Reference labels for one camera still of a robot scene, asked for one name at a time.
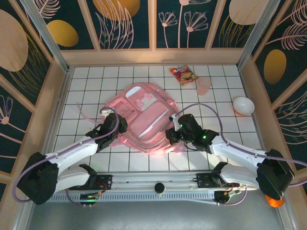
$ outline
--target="white bowl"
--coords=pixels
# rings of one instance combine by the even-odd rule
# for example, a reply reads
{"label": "white bowl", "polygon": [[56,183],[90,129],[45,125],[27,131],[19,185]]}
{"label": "white bowl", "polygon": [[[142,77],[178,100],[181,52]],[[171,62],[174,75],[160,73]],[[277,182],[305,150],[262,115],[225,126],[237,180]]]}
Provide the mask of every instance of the white bowl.
{"label": "white bowl", "polygon": [[251,115],[255,110],[254,103],[247,97],[237,97],[234,100],[235,111],[242,115]]}

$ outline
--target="white tile floor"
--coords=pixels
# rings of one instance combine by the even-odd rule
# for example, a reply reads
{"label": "white tile floor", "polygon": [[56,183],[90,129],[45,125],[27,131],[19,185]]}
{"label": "white tile floor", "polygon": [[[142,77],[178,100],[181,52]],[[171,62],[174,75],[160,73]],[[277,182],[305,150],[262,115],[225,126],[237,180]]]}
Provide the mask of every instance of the white tile floor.
{"label": "white tile floor", "polygon": [[[152,82],[165,89],[177,102],[179,109],[198,102],[211,106],[221,116],[226,138],[260,149],[252,117],[236,115],[232,107],[235,98],[245,96],[236,66],[189,66],[199,77],[211,78],[212,87],[204,96],[197,95],[196,82],[181,87],[169,72],[173,67],[177,66],[75,68],[54,150],[80,140],[94,127],[93,123],[80,115],[77,103],[82,105],[82,111],[88,117],[99,120],[99,109],[117,93],[137,82]],[[186,113],[192,113],[204,128],[220,132],[218,120],[208,108],[194,106]],[[87,163],[97,172],[132,172],[206,170],[227,160],[197,151],[148,156],[125,146],[118,146],[104,149],[83,159],[82,163]]]}

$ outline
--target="chip bag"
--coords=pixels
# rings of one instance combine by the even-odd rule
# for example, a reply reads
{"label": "chip bag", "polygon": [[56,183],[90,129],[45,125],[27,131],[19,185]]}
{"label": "chip bag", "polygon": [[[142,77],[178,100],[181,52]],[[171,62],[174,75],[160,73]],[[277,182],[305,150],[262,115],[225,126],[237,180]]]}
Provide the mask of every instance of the chip bag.
{"label": "chip bag", "polygon": [[177,81],[179,81],[182,86],[198,79],[195,73],[193,73],[193,71],[191,71],[187,65],[179,68],[170,68],[169,71],[175,76]]}

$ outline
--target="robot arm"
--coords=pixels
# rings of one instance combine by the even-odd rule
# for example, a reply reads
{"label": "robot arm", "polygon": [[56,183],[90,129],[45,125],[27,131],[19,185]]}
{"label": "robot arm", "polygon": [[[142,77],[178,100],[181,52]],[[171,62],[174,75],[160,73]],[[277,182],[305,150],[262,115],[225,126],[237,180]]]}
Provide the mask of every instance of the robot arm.
{"label": "robot arm", "polygon": [[118,128],[104,138],[93,139],[107,134],[114,129],[116,125],[114,113],[107,114],[103,124],[99,124],[78,142],[60,151],[46,155],[42,155],[39,152],[34,153],[29,158],[24,170],[41,160],[53,156],[56,157],[39,164],[27,172],[19,181],[17,187],[37,205],[45,203],[55,192],[60,190],[84,184],[91,187],[95,183],[96,172],[86,164],[72,165],[108,147],[117,138],[119,133],[127,131],[126,120],[119,115],[118,117]]}
{"label": "robot arm", "polygon": [[294,178],[288,163],[248,155],[242,151],[282,158],[281,153],[274,149],[265,152],[250,149],[229,140],[225,142],[217,132],[202,129],[191,114],[181,117],[173,115],[170,119],[175,125],[174,128],[166,131],[166,137],[171,144],[179,141],[191,143],[198,151],[223,156],[242,165],[240,167],[220,162],[212,174],[213,179],[220,186],[227,183],[251,185],[259,188],[267,196],[280,200]]}

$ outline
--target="pink backpack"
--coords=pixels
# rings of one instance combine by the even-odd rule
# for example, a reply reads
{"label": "pink backpack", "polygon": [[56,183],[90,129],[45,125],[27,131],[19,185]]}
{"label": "pink backpack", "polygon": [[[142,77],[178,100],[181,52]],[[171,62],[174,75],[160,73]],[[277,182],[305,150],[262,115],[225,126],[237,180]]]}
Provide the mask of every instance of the pink backpack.
{"label": "pink backpack", "polygon": [[107,107],[124,117],[128,130],[118,135],[111,147],[124,144],[148,154],[181,152],[182,144],[170,145],[165,131],[174,125],[169,117],[178,112],[176,102],[162,89],[151,83],[136,83],[116,95]]}

